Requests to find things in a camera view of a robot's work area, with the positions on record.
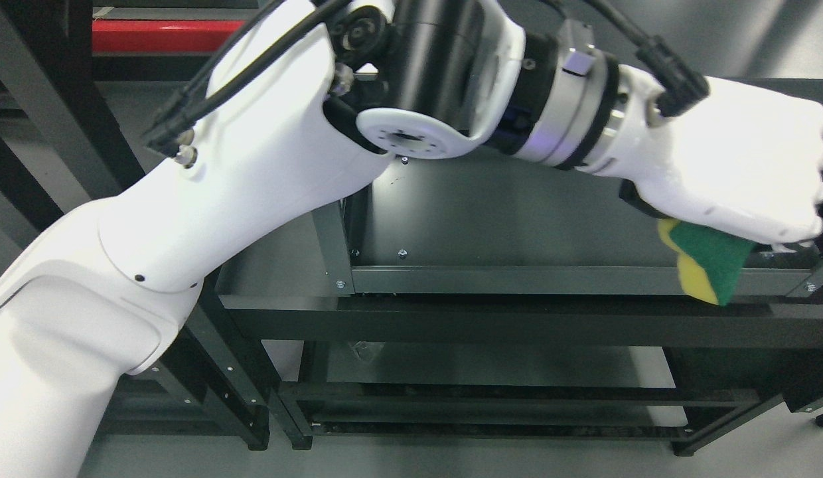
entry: black cylindrical joint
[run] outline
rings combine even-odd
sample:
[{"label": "black cylindrical joint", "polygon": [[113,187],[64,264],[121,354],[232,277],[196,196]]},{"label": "black cylindrical joint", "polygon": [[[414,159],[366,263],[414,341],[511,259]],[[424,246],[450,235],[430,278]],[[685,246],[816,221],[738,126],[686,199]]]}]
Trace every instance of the black cylindrical joint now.
[{"label": "black cylindrical joint", "polygon": [[382,106],[418,112],[464,130],[462,106],[484,13],[476,0],[402,0],[379,70]]}]

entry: robotic hand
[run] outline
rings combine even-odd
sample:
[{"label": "robotic hand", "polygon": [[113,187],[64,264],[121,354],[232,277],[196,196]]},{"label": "robotic hand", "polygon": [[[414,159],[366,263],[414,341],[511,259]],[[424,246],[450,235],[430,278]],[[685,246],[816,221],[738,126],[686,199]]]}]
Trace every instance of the robotic hand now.
[{"label": "robotic hand", "polygon": [[[70,212],[2,276],[0,475],[77,473],[117,379],[166,350],[203,276],[394,155],[489,145],[630,179],[665,214],[755,241],[822,229],[815,103],[710,78],[708,99],[664,118],[660,83],[579,22],[554,38],[495,0],[347,3],[270,3],[214,64],[207,101],[188,105],[201,114],[157,124],[163,137],[189,129],[151,142],[173,158]],[[375,78],[353,79],[366,63]]]}]

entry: white robotic hand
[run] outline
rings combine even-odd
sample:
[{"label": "white robotic hand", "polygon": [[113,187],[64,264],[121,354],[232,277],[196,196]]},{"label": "white robotic hand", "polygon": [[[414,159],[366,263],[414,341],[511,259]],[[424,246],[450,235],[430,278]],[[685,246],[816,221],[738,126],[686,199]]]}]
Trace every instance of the white robotic hand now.
[{"label": "white robotic hand", "polygon": [[821,234],[823,106],[708,80],[706,100],[666,120],[648,107],[662,91],[653,76],[622,66],[619,92],[628,100],[603,133],[612,140],[578,169],[630,179],[658,211],[752,241]]}]

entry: metal bracket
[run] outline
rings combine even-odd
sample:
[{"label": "metal bracket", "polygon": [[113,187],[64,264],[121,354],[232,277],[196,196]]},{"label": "metal bracket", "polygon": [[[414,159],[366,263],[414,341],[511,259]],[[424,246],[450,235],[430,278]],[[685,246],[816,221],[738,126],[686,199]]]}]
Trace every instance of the metal bracket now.
[{"label": "metal bracket", "polygon": [[591,30],[591,25],[566,19],[558,37],[570,51],[562,64],[562,70],[576,76],[588,75],[597,60],[594,55],[594,31]]}]

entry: cable connector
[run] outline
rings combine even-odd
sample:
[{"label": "cable connector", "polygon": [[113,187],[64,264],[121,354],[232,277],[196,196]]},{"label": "cable connector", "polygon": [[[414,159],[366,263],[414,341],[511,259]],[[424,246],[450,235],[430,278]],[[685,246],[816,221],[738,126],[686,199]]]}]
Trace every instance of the cable connector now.
[{"label": "cable connector", "polygon": [[666,89],[656,100],[665,118],[678,117],[710,94],[710,85],[700,73],[686,66],[662,37],[653,36],[639,46],[636,57],[648,66]]}]

